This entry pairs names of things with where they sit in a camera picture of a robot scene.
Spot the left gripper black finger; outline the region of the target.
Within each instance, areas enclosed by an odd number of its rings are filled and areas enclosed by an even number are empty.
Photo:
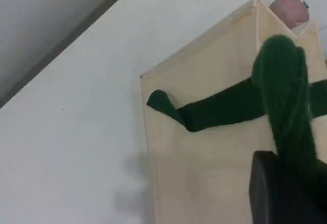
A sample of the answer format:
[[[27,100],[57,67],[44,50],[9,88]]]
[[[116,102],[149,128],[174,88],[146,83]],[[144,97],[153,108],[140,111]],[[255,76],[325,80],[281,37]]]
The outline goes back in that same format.
[[[253,223],[326,223],[326,163],[319,163],[318,190],[311,196],[275,153],[255,151],[249,202]]]

